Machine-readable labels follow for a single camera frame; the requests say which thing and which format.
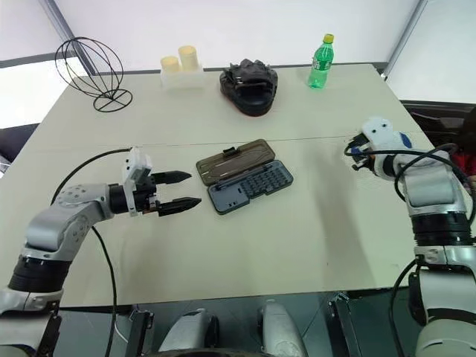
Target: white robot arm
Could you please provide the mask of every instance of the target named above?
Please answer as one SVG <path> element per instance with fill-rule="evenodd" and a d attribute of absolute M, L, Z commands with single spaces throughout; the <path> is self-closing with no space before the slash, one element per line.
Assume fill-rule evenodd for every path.
<path fill-rule="evenodd" d="M 452 169 L 435 159 L 448 159 L 447 152 L 434 150 L 433 156 L 409 164 L 416 156 L 398 153 L 409 148 L 406 135 L 394 132 L 388 120 L 373 118 L 346 155 L 356 161 L 355 170 L 366 167 L 383 179 L 401 178 L 419 266 L 409 277 L 409 308 L 424 326 L 416 356 L 474 357 L 476 248 L 460 184 Z"/>
<path fill-rule="evenodd" d="M 32 219 L 10 283 L 0 290 L 0 356 L 52 356 L 61 323 L 62 285 L 94 224 L 116 213 L 165 216 L 200 203 L 201 199 L 188 197 L 157 201 L 157 184 L 180 182 L 190 174 L 150 174 L 151 169 L 150 158 L 132 148 L 124 163 L 123 184 L 66 188 Z"/>

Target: plastic bottle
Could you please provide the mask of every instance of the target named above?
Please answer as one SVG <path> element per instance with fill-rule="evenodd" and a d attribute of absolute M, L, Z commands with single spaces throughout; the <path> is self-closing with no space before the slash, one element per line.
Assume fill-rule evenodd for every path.
<path fill-rule="evenodd" d="M 307 80 L 307 85 L 311 88 L 324 88 L 327 81 L 327 72 L 329 72 L 334 60 L 334 50 L 332 49 L 334 35 L 327 33 L 322 41 L 322 45 L 312 58 L 311 74 Z"/>

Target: table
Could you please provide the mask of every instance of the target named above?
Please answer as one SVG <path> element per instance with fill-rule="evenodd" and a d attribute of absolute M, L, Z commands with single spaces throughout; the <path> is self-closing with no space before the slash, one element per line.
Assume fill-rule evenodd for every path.
<path fill-rule="evenodd" d="M 296 78 L 307 70 L 278 70 L 278 94 L 289 93 L 297 99 L 292 89 L 300 91 L 302 83 Z M 359 85 L 351 82 L 346 86 L 346 73 L 359 78 Z M 207 78 L 216 77 L 215 72 L 207 73 Z M 393 185 L 370 172 L 355 173 L 350 160 L 342 155 L 349 136 L 370 114 L 393 120 L 396 129 L 410 132 L 417 147 L 431 147 L 370 66 L 336 66 L 328 89 L 313 92 L 305 88 L 312 96 L 301 98 L 299 106 L 289 98 L 283 104 L 277 97 L 263 118 L 237 113 L 220 96 L 210 108 L 200 101 L 208 112 L 197 112 L 200 114 L 194 120 L 188 118 L 189 130 L 179 130 L 179 121 L 184 118 L 169 115 L 193 102 L 191 92 L 184 94 L 187 105 L 171 108 L 164 100 L 169 94 L 156 89 L 155 104 L 144 107 L 147 115 L 134 118 L 134 112 L 141 112 L 138 104 L 150 95 L 141 88 L 158 78 L 132 75 L 126 79 L 135 103 L 130 110 L 128 107 L 107 117 L 94 112 L 90 100 L 66 90 L 0 180 L 0 284 L 10 279 L 29 221 L 48 205 L 59 182 L 87 158 L 130 144 L 142 146 L 141 150 L 151 156 L 155 171 L 193 174 L 181 184 L 161 187 L 162 199 L 198 196 L 203 202 L 178 215 L 131 218 L 123 214 L 97 225 L 116 270 L 119 304 L 374 289 L 393 285 L 412 259 L 411 223 Z M 339 88 L 345 93 L 342 98 Z M 367 89 L 374 96 L 372 100 L 363 94 Z M 209 89 L 194 93 L 211 97 Z M 328 120 L 314 118 L 319 115 L 318 104 L 323 103 L 321 95 L 327 98 L 326 103 L 334 103 L 324 103 Z M 357 97 L 364 102 L 358 104 Z M 337 106 L 339 102 L 346 106 Z M 151 117 L 153 105 L 157 112 L 169 114 Z M 293 112 L 298 108 L 305 115 Z M 219 119 L 232 129 L 224 130 L 227 126 L 218 124 Z M 215 125 L 221 125 L 223 135 L 217 136 Z M 150 129 L 160 127 L 167 130 L 155 133 Z M 71 134 L 60 135 L 65 130 Z M 108 135 L 102 135 L 103 130 L 108 130 Z M 195 163 L 256 138 L 268 140 L 295 181 L 272 196 L 255 199 L 246 208 L 219 216 Z M 70 184 L 119 182 L 122 160 L 121 154 L 101 159 L 80 171 Z M 110 302 L 109 271 L 96 238 L 89 234 L 71 266 L 62 305 Z"/>

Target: open case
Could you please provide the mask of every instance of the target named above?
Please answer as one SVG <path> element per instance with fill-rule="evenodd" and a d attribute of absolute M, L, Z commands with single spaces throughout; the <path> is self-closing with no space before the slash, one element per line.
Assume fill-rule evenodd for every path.
<path fill-rule="evenodd" d="M 289 186 L 292 175 L 274 157 L 268 143 L 260 139 L 198 161 L 196 168 L 216 212 L 226 214 Z"/>

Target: case lid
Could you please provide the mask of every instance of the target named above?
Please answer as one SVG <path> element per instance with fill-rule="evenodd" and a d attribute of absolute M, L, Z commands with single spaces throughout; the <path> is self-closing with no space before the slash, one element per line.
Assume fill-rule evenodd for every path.
<path fill-rule="evenodd" d="M 274 151 L 263 139 L 252 141 L 236 149 L 204 158 L 196 163 L 202 181 L 207 186 L 229 179 L 253 167 L 274 160 Z"/>

